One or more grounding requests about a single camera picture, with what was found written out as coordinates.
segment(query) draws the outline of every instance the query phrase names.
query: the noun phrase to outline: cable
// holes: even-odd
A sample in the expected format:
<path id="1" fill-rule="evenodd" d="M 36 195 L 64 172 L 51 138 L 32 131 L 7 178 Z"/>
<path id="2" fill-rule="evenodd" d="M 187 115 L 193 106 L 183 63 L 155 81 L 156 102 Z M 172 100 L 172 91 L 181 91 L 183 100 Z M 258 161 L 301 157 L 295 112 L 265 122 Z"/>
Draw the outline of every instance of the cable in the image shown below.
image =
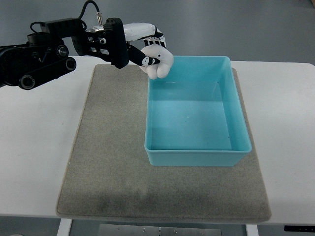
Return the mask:
<path id="1" fill-rule="evenodd" d="M 85 4 L 83 5 L 83 8 L 82 8 L 81 14 L 80 14 L 80 16 L 79 16 L 79 19 L 82 19 L 83 15 L 84 15 L 84 12 L 85 12 L 85 9 L 87 8 L 87 5 L 88 5 L 89 3 L 92 3 L 92 4 L 95 6 L 97 12 L 99 12 L 99 8 L 98 8 L 97 4 L 95 3 L 95 1 L 93 1 L 93 0 L 87 0 L 87 1 L 85 2 Z"/>
<path id="2" fill-rule="evenodd" d="M 36 25 L 36 24 L 44 24 L 44 22 L 42 22 L 42 21 L 35 21 L 35 22 L 31 23 L 30 28 L 31 28 L 31 30 L 32 30 L 34 33 L 38 33 L 38 32 L 36 32 L 36 31 L 33 29 L 33 25 Z"/>

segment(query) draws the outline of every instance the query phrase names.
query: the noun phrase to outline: white table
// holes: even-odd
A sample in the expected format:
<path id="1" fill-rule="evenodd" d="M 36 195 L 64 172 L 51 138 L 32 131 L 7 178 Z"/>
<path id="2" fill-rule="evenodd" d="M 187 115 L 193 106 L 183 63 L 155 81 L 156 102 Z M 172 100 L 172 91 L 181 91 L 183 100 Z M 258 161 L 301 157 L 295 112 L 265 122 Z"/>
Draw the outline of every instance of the white table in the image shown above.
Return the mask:
<path id="1" fill-rule="evenodd" d="M 57 217 L 56 202 L 96 64 L 25 91 L 0 88 L 0 215 Z M 267 224 L 314 224 L 315 67 L 233 61 L 272 211 Z"/>

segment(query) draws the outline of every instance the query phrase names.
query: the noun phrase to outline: robotic arm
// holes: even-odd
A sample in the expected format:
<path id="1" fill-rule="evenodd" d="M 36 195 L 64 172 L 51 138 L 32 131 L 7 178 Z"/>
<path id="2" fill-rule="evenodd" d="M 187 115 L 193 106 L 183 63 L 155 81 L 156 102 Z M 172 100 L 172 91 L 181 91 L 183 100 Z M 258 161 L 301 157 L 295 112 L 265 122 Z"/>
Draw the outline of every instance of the robotic arm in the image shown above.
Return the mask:
<path id="1" fill-rule="evenodd" d="M 88 3 L 97 10 L 98 26 L 87 29 L 82 16 Z M 32 26 L 39 24 L 41 32 Z M 153 25 L 132 23 L 123 25 L 119 18 L 103 22 L 98 6 L 88 0 L 78 18 L 50 22 L 34 22 L 34 32 L 22 45 L 0 47 L 0 87 L 19 86 L 30 90 L 57 79 L 76 68 L 76 61 L 69 57 L 62 40 L 71 37 L 78 55 L 98 57 L 111 62 L 118 69 L 129 60 L 140 66 L 150 78 L 164 78 L 172 64 L 173 55 L 166 49 L 163 34 Z M 145 47 L 140 51 L 130 42 L 143 39 Z"/>

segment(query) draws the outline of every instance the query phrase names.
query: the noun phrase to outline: light blue container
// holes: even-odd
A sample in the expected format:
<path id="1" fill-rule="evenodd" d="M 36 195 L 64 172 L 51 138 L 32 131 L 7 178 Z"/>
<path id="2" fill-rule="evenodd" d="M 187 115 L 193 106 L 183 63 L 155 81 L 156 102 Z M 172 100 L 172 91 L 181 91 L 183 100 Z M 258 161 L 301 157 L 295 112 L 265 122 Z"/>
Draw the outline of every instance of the light blue container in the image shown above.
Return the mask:
<path id="1" fill-rule="evenodd" d="M 252 149 L 228 57 L 175 56 L 149 80 L 145 150 L 154 166 L 234 166 Z"/>

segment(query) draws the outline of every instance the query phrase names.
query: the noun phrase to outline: white plush toy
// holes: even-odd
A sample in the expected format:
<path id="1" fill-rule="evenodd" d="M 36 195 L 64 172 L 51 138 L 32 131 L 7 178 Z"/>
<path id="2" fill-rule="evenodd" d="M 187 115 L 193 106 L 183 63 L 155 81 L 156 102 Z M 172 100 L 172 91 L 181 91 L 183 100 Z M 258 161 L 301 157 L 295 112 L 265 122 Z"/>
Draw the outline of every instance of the white plush toy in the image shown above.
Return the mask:
<path id="1" fill-rule="evenodd" d="M 173 54 L 171 54 L 166 48 L 157 44 L 146 46 L 141 51 L 151 58 L 159 59 L 160 63 L 144 65 L 140 66 L 140 68 L 149 75 L 150 79 L 154 80 L 157 77 L 165 78 L 173 65 Z"/>

